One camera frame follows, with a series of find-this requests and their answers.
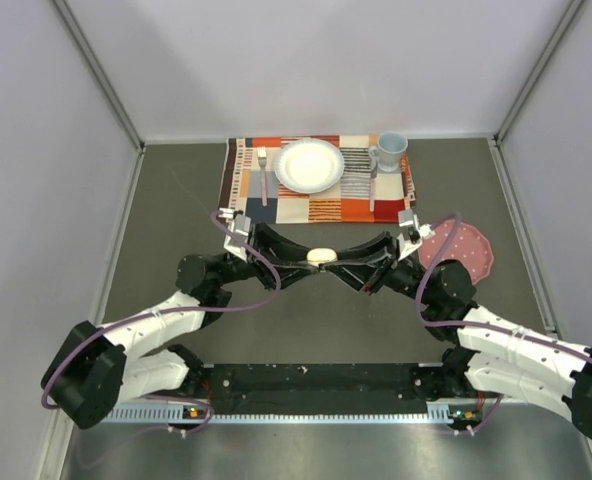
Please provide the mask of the aluminium frame post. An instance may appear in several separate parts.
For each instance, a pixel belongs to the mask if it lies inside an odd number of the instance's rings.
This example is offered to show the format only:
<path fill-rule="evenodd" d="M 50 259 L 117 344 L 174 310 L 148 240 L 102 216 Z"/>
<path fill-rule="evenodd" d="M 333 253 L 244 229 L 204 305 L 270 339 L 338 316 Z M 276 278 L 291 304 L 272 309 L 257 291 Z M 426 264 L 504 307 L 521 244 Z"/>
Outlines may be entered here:
<path fill-rule="evenodd" d="M 143 151 L 145 149 L 145 141 L 138 133 L 134 122 L 131 120 L 69 2 L 65 0 L 50 0 L 49 4 L 54 9 L 65 31 L 73 41 L 77 52 L 122 131 L 138 152 Z"/>
<path fill-rule="evenodd" d="M 500 148 L 507 140 L 516 121 L 546 73 L 549 64 L 577 22 L 586 4 L 587 1 L 585 0 L 571 0 L 566 3 L 560 19 L 556 22 L 552 33 L 540 50 L 532 68 L 512 101 L 507 114 L 504 116 L 500 127 L 493 135 L 493 142 L 497 148 Z"/>

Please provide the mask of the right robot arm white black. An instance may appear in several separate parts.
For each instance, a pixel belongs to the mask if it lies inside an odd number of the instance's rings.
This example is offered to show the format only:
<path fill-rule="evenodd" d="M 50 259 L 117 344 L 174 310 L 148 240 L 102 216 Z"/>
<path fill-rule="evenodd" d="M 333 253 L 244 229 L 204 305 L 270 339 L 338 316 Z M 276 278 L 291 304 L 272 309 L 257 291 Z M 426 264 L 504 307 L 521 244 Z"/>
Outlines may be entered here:
<path fill-rule="evenodd" d="M 414 299 L 428 331 L 466 357 L 442 372 L 450 393 L 474 389 L 514 397 L 560 415 L 592 439 L 592 347 L 554 340 L 476 303 L 469 272 L 458 260 L 437 253 L 423 267 L 414 258 L 423 244 L 445 248 L 456 234 L 424 225 L 396 239 L 384 235 L 307 259 L 357 290 L 386 286 Z"/>

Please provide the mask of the pink dotted plate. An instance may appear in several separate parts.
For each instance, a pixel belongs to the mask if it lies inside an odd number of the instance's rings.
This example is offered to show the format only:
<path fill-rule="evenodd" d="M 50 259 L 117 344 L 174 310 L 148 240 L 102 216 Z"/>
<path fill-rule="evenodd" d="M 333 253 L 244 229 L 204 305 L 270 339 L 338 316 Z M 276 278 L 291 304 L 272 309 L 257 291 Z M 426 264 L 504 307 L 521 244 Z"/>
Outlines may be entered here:
<path fill-rule="evenodd" d="M 454 220 L 443 222 L 435 229 L 433 237 L 423 241 L 418 250 L 423 267 L 427 268 L 434 260 L 453 225 Z M 441 260 L 458 260 L 468 271 L 472 283 L 477 285 L 490 275 L 494 255 L 489 240 L 476 227 L 461 223 Z"/>

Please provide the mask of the pink handled metal fork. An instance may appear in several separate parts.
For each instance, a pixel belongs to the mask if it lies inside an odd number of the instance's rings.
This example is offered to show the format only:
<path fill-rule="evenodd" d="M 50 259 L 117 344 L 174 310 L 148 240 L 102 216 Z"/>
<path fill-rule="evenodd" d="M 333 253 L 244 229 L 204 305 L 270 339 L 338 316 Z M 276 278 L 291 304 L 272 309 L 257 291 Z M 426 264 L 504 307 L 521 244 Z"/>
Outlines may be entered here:
<path fill-rule="evenodd" d="M 268 195 L 267 195 L 267 151 L 265 146 L 257 148 L 257 161 L 260 168 L 260 181 L 261 181 L 261 200 L 262 206 L 268 206 Z"/>

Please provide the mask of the aluminium frame post left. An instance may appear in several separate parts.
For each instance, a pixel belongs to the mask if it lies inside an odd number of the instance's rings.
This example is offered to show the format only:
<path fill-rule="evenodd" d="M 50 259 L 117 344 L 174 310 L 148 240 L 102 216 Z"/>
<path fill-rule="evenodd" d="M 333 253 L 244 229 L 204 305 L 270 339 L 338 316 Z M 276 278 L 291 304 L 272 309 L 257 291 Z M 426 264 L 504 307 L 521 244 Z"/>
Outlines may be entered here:
<path fill-rule="evenodd" d="M 73 41 L 77 52 L 122 131 L 138 152 L 143 151 L 145 149 L 145 141 L 138 133 L 134 122 L 131 120 L 69 2 L 65 0 L 50 0 L 49 4 L 54 9 L 65 31 Z"/>

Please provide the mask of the aluminium frame post right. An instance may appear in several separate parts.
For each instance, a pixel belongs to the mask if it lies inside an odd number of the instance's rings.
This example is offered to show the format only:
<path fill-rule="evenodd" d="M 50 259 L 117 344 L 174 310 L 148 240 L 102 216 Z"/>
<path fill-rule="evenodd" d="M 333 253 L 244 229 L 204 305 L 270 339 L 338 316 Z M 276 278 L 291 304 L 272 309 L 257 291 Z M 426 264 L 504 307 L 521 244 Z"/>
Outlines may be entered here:
<path fill-rule="evenodd" d="M 497 148 L 500 148 L 507 140 L 516 121 L 546 73 L 549 64 L 577 22 L 586 4 L 587 1 L 585 0 L 571 0 L 566 3 L 560 19 L 556 22 L 552 33 L 540 50 L 532 68 L 512 101 L 507 114 L 504 116 L 500 127 L 493 135 L 493 142 Z"/>

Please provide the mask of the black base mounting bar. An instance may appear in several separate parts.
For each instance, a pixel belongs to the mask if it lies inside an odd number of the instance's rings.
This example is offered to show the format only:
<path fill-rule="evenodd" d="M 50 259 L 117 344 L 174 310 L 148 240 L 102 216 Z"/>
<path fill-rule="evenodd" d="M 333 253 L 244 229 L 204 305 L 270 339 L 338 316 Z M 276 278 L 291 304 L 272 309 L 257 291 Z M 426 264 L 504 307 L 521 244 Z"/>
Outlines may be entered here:
<path fill-rule="evenodd" d="M 439 367 L 392 364 L 217 364 L 205 369 L 222 415 L 420 413 L 453 398 Z"/>

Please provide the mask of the pink handled knife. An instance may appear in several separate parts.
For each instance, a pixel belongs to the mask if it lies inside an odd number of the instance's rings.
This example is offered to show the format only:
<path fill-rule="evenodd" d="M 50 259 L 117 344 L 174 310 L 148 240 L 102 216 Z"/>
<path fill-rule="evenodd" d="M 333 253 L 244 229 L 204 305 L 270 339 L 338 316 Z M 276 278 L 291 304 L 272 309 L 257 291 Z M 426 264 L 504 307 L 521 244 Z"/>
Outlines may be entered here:
<path fill-rule="evenodd" d="M 369 211 L 372 213 L 375 211 L 377 170 L 377 166 L 374 166 L 370 173 Z"/>

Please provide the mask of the light blue mug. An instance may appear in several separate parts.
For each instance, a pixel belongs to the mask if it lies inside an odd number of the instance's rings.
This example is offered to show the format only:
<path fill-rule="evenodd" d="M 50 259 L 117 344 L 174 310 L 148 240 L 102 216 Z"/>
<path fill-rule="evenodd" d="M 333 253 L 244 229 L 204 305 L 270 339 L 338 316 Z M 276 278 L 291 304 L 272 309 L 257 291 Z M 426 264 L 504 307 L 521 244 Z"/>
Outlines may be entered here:
<path fill-rule="evenodd" d="M 372 168 L 387 173 L 399 170 L 407 148 L 408 139 L 404 134 L 395 131 L 380 134 L 376 144 L 368 149 Z"/>

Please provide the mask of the white plate with blue rim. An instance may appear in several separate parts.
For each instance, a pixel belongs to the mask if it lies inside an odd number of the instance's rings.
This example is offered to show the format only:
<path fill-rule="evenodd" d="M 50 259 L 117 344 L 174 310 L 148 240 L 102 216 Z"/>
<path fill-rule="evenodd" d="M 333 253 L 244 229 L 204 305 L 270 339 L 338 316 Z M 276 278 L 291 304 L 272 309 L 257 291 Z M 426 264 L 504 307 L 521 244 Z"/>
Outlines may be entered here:
<path fill-rule="evenodd" d="M 278 181 L 299 194 L 316 194 L 336 185 L 345 169 L 341 151 L 330 142 L 307 138 L 283 147 L 274 160 Z"/>

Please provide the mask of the multicoloured patchwork placemat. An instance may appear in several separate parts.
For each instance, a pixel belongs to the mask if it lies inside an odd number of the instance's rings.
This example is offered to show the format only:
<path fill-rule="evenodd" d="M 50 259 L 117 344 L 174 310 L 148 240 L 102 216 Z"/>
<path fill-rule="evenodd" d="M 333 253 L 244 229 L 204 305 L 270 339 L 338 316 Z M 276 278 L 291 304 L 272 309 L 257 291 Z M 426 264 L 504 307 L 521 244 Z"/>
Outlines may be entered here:
<path fill-rule="evenodd" d="M 406 153 L 372 172 L 378 136 L 240 137 L 227 140 L 219 206 L 268 224 L 394 224 L 416 204 Z"/>

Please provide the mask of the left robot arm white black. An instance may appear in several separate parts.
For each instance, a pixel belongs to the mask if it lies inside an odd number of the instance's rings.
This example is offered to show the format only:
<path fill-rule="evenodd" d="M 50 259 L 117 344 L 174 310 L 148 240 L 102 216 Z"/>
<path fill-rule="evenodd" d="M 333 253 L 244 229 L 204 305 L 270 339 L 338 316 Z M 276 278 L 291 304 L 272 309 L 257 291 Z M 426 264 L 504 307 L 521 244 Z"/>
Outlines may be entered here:
<path fill-rule="evenodd" d="M 187 255 L 177 266 L 176 290 L 166 300 L 123 320 L 72 328 L 45 372 L 41 402 L 89 429 L 116 406 L 168 393 L 207 398 L 203 363 L 174 339 L 233 311 L 225 285 L 256 279 L 272 293 L 318 273 L 313 250 L 281 237 L 265 224 L 226 231 L 225 253 Z"/>

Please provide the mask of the beige case with black oval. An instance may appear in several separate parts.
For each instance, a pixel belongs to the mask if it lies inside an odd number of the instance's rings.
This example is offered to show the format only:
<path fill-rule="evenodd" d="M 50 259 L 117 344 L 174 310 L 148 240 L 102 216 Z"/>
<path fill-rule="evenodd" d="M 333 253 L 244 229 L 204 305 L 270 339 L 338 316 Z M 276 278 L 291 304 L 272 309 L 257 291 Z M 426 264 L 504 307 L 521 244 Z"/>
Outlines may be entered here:
<path fill-rule="evenodd" d="M 309 265 L 320 268 L 323 264 L 335 262 L 338 254 L 331 248 L 314 248 L 307 252 L 306 261 Z"/>

